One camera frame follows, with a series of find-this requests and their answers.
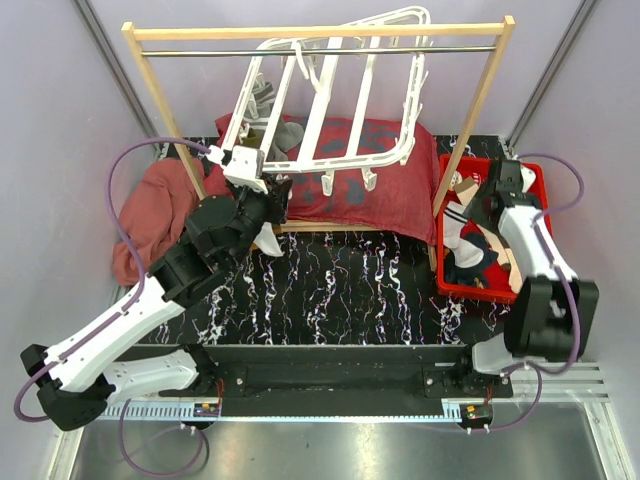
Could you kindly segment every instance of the red plastic basket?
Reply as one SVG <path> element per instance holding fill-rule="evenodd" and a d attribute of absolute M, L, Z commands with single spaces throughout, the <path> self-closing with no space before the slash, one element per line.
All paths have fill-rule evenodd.
<path fill-rule="evenodd" d="M 449 154 L 440 156 L 440 172 L 444 174 L 447 164 L 449 163 Z M 483 180 L 486 180 L 489 173 L 489 159 L 488 158 L 475 158 L 475 157 L 462 157 L 458 164 L 458 172 L 462 175 L 462 178 L 470 177 L 473 173 L 479 174 Z M 534 193 L 540 199 L 542 208 L 545 209 L 548 206 L 547 203 L 547 190 L 544 185 L 544 175 L 540 166 L 533 163 L 525 163 L 525 166 L 529 167 L 536 174 L 536 180 L 531 185 L 529 193 Z M 512 304 L 517 294 L 511 290 L 498 290 L 498 289 L 486 289 L 468 287 L 465 285 L 457 285 L 446 283 L 444 281 L 444 239 L 443 239 L 443 212 L 449 201 L 457 201 L 455 192 L 448 192 L 442 202 L 442 208 L 438 213 L 438 245 L 437 256 L 438 263 L 436 268 L 436 284 L 438 286 L 438 292 L 442 295 L 451 295 L 454 297 L 470 298 L 473 300 L 483 300 L 487 302 L 507 303 Z M 547 216 L 545 218 L 547 228 L 551 234 L 551 220 Z"/>

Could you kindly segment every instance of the gray wall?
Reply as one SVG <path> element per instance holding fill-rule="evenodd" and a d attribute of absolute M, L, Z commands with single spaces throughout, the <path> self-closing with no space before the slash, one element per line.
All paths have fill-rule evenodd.
<path fill-rule="evenodd" d="M 62 340 L 108 306 L 115 230 L 102 180 L 142 133 L 71 2 L 0 2 L 0 45 L 0 476 L 39 480 L 54 428 L 13 416 L 27 378 L 19 354 Z M 151 158 L 131 155 L 120 170 L 120 205 Z M 25 409 L 41 414 L 34 391 Z"/>
<path fill-rule="evenodd" d="M 406 0 L 93 0 L 120 59 L 135 84 L 159 131 L 159 119 L 138 73 L 120 28 L 125 21 L 138 27 L 239 27 L 286 25 L 335 25 L 406 7 Z M 504 15 L 516 19 L 516 29 L 478 121 L 476 133 L 508 135 L 524 109 L 547 61 L 551 57 L 579 0 L 421 0 L 434 23 L 498 22 Z M 484 38 L 435 39 L 435 45 L 478 44 Z M 149 48 L 200 49 L 254 48 L 258 42 L 199 42 L 160 44 Z M 423 89 L 424 108 L 420 121 L 432 133 L 458 133 L 480 77 L 487 54 L 464 53 L 433 55 L 429 58 L 431 75 Z M 192 135 L 213 131 L 217 117 L 233 110 L 244 80 L 245 59 L 154 59 L 153 65 L 169 97 L 178 124 Z M 363 59 L 340 60 L 329 112 L 353 117 L 360 85 Z M 370 118 L 400 119 L 407 89 L 410 59 L 389 56 L 378 60 L 367 110 Z M 267 78 L 279 79 L 280 60 L 263 62 Z M 285 112 L 306 115 L 313 98 L 312 87 L 294 73 Z"/>
<path fill-rule="evenodd" d="M 607 0 L 596 8 L 517 150 L 564 156 L 584 176 L 584 201 L 553 219 L 554 234 L 572 267 L 600 288 L 589 355 L 602 366 L 640 472 L 640 3 Z M 544 165 L 551 203 L 570 199 L 570 176 Z"/>

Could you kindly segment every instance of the clothing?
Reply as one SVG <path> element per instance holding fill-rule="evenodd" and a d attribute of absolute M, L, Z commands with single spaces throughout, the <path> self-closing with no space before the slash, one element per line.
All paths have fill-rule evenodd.
<path fill-rule="evenodd" d="M 202 163 L 191 163 L 201 178 Z M 166 158 L 151 165 L 120 211 L 120 223 L 131 237 L 145 271 L 180 238 L 187 216 L 198 205 L 198 195 L 182 162 Z M 138 282 L 138 269 L 124 242 L 113 248 L 113 273 L 122 286 Z"/>

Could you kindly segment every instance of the white sock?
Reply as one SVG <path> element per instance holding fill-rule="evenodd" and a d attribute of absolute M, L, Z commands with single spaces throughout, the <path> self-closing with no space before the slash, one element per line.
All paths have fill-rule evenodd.
<path fill-rule="evenodd" d="M 449 202 L 444 209 L 444 246 L 452 250 L 458 246 L 460 232 L 467 224 L 464 209 L 456 202 Z"/>
<path fill-rule="evenodd" d="M 456 259 L 456 267 L 458 268 L 474 267 L 484 258 L 482 250 L 464 238 L 460 238 L 458 246 L 452 248 L 451 251 Z"/>

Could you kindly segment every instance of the gray floor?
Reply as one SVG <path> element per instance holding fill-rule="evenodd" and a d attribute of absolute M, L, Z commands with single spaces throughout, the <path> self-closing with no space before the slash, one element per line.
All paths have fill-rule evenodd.
<path fill-rule="evenodd" d="M 496 406 L 503 423 L 519 413 Z M 125 425 L 129 451 L 167 427 Z M 180 478 L 193 479 L 604 479 L 582 411 L 541 405 L 524 425 L 508 432 L 468 437 L 390 424 L 226 424 L 207 431 L 206 465 Z M 72 478 L 146 478 L 120 457 L 117 423 L 96 421 L 85 431 Z M 196 441 L 172 432 L 135 456 L 143 467 L 169 472 L 184 465 Z"/>

